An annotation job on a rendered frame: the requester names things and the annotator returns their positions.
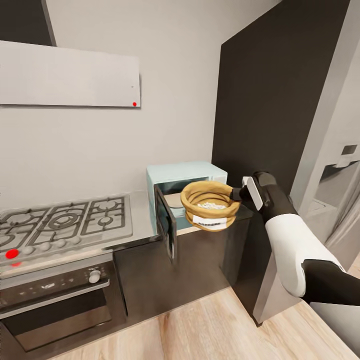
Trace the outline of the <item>popcorn bag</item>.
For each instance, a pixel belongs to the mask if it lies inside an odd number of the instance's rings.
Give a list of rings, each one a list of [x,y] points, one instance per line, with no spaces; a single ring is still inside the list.
[[[219,181],[196,181],[188,184],[180,194],[187,221],[208,232],[227,229],[235,221],[242,202],[230,199],[232,189]],[[204,207],[206,204],[216,207]]]

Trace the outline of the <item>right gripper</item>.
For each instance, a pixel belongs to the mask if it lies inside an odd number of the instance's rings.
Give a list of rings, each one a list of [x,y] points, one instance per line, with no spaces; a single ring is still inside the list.
[[[246,186],[244,186],[243,188],[232,188],[232,192],[230,193],[230,199],[234,201],[253,202],[253,199],[245,193]]]

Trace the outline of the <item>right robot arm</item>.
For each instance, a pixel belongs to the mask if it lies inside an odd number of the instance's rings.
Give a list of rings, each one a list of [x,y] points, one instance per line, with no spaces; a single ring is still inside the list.
[[[244,176],[230,199],[254,202],[262,215],[280,282],[300,297],[360,358],[360,279],[346,273],[318,240],[269,171]]]

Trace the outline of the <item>microwave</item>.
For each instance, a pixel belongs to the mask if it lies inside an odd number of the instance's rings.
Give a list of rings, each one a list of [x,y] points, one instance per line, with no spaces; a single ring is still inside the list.
[[[193,182],[227,184],[228,173],[206,160],[150,165],[146,167],[148,196],[172,266],[177,265],[175,214],[186,212],[181,202],[184,188]]]

